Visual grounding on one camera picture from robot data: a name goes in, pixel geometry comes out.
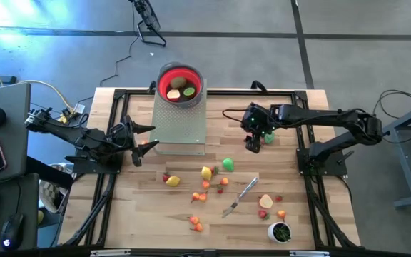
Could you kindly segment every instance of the small plant pot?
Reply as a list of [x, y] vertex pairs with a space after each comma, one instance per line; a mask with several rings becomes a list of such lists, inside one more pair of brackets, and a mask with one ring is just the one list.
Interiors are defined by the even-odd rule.
[[[281, 229], [282, 231], [284, 231], [285, 238], [278, 238], [275, 235], [275, 230], [276, 229]], [[276, 223], [270, 225], [269, 228], [268, 228], [269, 238], [272, 241], [277, 242], [277, 243], [287, 243], [287, 242], [289, 242], [291, 240], [291, 235], [292, 235], [291, 234], [291, 228], [285, 222], [276, 222]]]

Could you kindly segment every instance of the concrete floor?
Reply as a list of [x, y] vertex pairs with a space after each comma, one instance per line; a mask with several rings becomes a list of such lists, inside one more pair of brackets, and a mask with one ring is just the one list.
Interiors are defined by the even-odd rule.
[[[152, 0], [161, 31], [295, 33], [290, 0]], [[410, 0], [298, 0], [305, 33], [411, 34]], [[126, 0], [0, 0], [0, 26], [42, 29], [132, 31]], [[132, 36], [24, 36], [0, 34], [0, 74], [56, 85], [71, 103], [92, 96], [99, 81], [113, 74], [114, 63], [128, 53]], [[297, 39], [168, 37], [165, 49], [133, 46], [133, 57], [118, 65], [120, 76], [103, 86], [148, 86], [159, 68], [183, 61], [199, 69], [210, 87], [306, 89]], [[325, 89], [330, 108], [361, 107], [369, 112], [386, 89], [411, 92], [411, 40], [307, 39], [315, 89]], [[33, 87], [32, 101], [63, 108], [52, 91]], [[411, 100], [388, 97], [388, 111], [402, 115]], [[383, 124], [391, 122], [378, 112]], [[347, 160], [349, 184], [362, 245], [411, 253], [411, 207], [395, 210], [407, 197], [394, 146], [353, 147]], [[52, 136], [30, 133], [29, 154], [45, 163], [63, 161], [72, 147]], [[40, 241], [51, 241], [49, 233]]]

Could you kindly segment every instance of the wooden tabletop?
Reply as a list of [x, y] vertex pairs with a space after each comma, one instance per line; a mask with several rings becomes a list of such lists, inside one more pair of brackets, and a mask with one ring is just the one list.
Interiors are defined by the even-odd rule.
[[[89, 128], [107, 129], [111, 110], [113, 88], [97, 88], [91, 107]], [[323, 90], [307, 90], [311, 109], [328, 109]], [[271, 145], [262, 147], [259, 154], [245, 149], [246, 133], [239, 123], [222, 116], [227, 108], [244, 109], [251, 101], [264, 107], [270, 104], [291, 104], [285, 96], [208, 96], [207, 140], [205, 156], [167, 156], [150, 151], [142, 160], [142, 167], [131, 163], [126, 154], [121, 174], [117, 176], [109, 219], [107, 248], [215, 248], [215, 249], [314, 249], [312, 228], [303, 177], [298, 174], [295, 150], [298, 142], [295, 129], [278, 129]], [[128, 113], [138, 124], [151, 124], [153, 96], [132, 96]], [[231, 114], [241, 119], [242, 113]], [[331, 127], [314, 126], [317, 141], [327, 141], [335, 136]], [[138, 135], [137, 140], [147, 140], [149, 134]], [[193, 192], [203, 192], [201, 168], [221, 166], [225, 158], [232, 158], [235, 171], [218, 174], [211, 184], [223, 177], [229, 179], [223, 194], [208, 190], [205, 203], [190, 203]], [[178, 187], [164, 184], [165, 171], [181, 178]], [[61, 227], [59, 243], [67, 241], [88, 215], [96, 184], [96, 175], [86, 175], [75, 182]], [[259, 182], [240, 201], [226, 218], [223, 210], [229, 207], [243, 189], [258, 177]], [[359, 244], [355, 219], [346, 187], [335, 177], [324, 177], [330, 213], [349, 239]], [[271, 197], [281, 195], [283, 201], [274, 203], [267, 221], [258, 218], [261, 209], [257, 202], [264, 193]], [[285, 210], [285, 221], [291, 226], [293, 239], [286, 244], [269, 240], [270, 224], [280, 221], [277, 211]], [[101, 227], [98, 217], [95, 237]], [[204, 230], [190, 230], [189, 216], [198, 216]], [[318, 219], [323, 241], [324, 225]]]

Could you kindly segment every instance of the computer mouse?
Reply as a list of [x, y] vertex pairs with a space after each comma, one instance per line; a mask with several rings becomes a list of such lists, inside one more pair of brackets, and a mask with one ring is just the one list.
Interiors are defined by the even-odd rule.
[[10, 215], [1, 232], [1, 246], [5, 251], [16, 250], [23, 240], [23, 214]]

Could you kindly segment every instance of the knife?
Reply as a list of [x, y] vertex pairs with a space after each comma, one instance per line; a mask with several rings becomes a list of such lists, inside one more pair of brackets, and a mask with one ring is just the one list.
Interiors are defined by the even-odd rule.
[[234, 211], [234, 208], [239, 204], [239, 200], [247, 193], [249, 190], [258, 182], [258, 178], [254, 178], [248, 186], [243, 190], [243, 192], [237, 197], [237, 199], [234, 201], [231, 206], [226, 209], [226, 211], [223, 213], [223, 216], [221, 218], [225, 218], [229, 213], [232, 213]]

